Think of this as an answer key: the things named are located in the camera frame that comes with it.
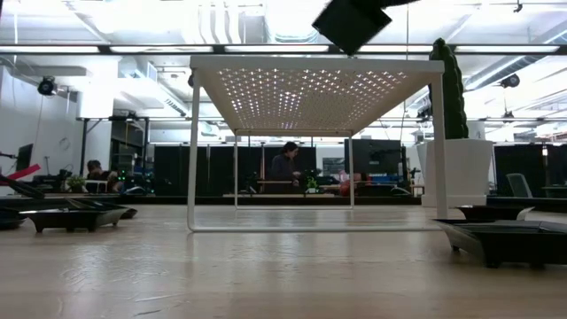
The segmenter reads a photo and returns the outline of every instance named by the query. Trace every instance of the person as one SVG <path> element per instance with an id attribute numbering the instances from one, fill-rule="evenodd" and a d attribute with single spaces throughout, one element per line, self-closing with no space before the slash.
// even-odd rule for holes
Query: person
<path id="1" fill-rule="evenodd" d="M 120 184 L 118 183 L 118 174 L 116 172 L 104 171 L 100 165 L 100 162 L 96 159 L 92 159 L 87 162 L 87 170 L 89 171 L 89 173 L 87 174 L 88 180 L 106 181 L 106 191 L 118 192 Z M 99 185 L 87 185 L 87 190 L 89 192 L 97 192 L 97 189 L 92 190 L 90 188 L 98 186 Z"/>
<path id="2" fill-rule="evenodd" d="M 299 186 L 300 172 L 295 170 L 293 158 L 298 156 L 299 147 L 293 142 L 286 143 L 279 155 L 272 159 L 271 177 L 277 181 L 292 181 L 293 186 Z"/>

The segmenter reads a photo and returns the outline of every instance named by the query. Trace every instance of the perforated tabletop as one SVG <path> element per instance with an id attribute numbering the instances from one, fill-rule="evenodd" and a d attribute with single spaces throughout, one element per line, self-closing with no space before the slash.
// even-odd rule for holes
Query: perforated tabletop
<path id="1" fill-rule="evenodd" d="M 443 73 L 439 61 L 193 56 L 230 129 L 251 136 L 352 136 Z"/>

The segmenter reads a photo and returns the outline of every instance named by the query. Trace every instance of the red object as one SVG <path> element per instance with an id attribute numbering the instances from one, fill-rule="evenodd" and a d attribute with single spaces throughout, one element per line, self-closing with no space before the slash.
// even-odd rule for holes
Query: red object
<path id="1" fill-rule="evenodd" d="M 22 169 L 14 174 L 6 176 L 12 180 L 18 180 L 22 177 L 26 177 L 28 175 L 32 175 L 33 173 L 37 172 L 38 170 L 42 169 L 39 165 L 35 164 L 26 169 Z"/>

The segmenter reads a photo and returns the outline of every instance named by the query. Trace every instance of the chair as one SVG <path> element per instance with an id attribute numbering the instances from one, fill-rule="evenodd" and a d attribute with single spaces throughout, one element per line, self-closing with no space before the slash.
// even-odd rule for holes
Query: chair
<path id="1" fill-rule="evenodd" d="M 528 182 L 525 180 L 524 174 L 512 173 L 506 174 L 506 177 L 508 178 L 508 183 L 510 183 L 514 197 L 533 198 L 532 191 L 530 191 L 530 187 L 528 186 Z"/>

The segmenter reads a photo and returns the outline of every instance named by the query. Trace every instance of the cactus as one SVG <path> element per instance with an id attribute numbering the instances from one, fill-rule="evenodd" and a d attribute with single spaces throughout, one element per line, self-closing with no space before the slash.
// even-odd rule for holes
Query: cactus
<path id="1" fill-rule="evenodd" d="M 443 61 L 443 106 L 445 114 L 445 139 L 468 138 L 467 114 L 464 112 L 464 97 L 462 96 L 462 73 L 451 48 L 445 40 L 439 38 L 433 44 L 429 60 Z"/>

